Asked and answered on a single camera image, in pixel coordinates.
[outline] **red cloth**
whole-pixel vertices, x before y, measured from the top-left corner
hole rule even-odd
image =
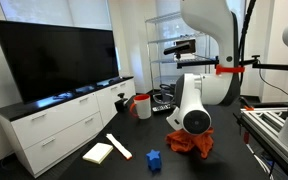
[[[213,147],[214,141],[211,137],[213,132],[214,129],[210,127],[203,134],[192,135],[181,129],[168,134],[166,136],[166,142],[171,145],[171,149],[175,152],[188,152],[196,146],[201,151],[201,157],[207,158],[208,152]]]

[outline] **tv stand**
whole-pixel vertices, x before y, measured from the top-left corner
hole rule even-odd
[[[135,95],[134,80],[72,94],[47,106],[0,108],[0,123],[18,160],[36,178],[92,140],[117,113],[119,93]]]

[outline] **television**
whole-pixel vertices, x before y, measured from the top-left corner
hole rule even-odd
[[[0,45],[24,103],[119,76],[111,30],[0,20]]]

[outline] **black countertop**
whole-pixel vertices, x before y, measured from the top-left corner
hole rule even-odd
[[[96,92],[98,90],[101,90],[103,88],[107,88],[109,86],[113,86],[117,83],[132,79],[133,77],[123,77],[123,78],[116,78],[112,83],[106,85],[106,86],[90,86],[90,88],[87,91],[84,91],[82,93],[78,94],[69,94],[68,98],[65,99],[57,99],[54,100],[53,97],[49,97],[43,100],[39,100],[36,102],[24,104],[24,103],[16,103],[12,104],[6,107],[0,108],[0,115],[6,118],[9,121],[15,121],[17,119],[20,119],[22,117],[37,113],[39,111],[43,111],[45,109],[51,108],[53,106],[65,103],[67,101],[79,98],[81,96]]]
[[[214,127],[214,147],[207,159],[200,157],[198,149],[189,153],[173,152],[165,137],[174,130],[165,118],[170,114],[153,114],[138,120],[128,112],[118,113],[105,128],[83,148],[60,179],[125,179],[125,180],[191,180],[191,179],[269,179],[239,135],[233,112],[239,112],[239,103],[230,107],[207,106]],[[132,154],[129,161],[116,148],[101,165],[85,161],[82,156],[97,142],[111,144],[105,137],[112,133]],[[161,153],[162,169],[151,172],[146,154],[151,149]]]

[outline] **white cabinet door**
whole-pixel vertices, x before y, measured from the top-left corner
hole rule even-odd
[[[106,124],[110,122],[110,120],[117,113],[115,105],[114,105],[115,101],[113,98],[113,94],[116,93],[114,91],[117,91],[117,86],[115,86],[115,88],[111,86],[109,88],[105,88],[96,92],[97,102],[100,108],[104,126],[106,126]]]
[[[125,93],[124,97],[128,99],[135,95],[134,80],[130,79],[96,92],[104,126],[117,113],[114,103],[120,99],[117,96],[119,93]]]
[[[95,93],[12,122],[23,149],[99,111]]]
[[[34,174],[90,139],[103,128],[96,113],[24,150]]]
[[[131,99],[135,95],[134,80],[129,79],[119,84],[119,91],[125,93],[125,98]]]

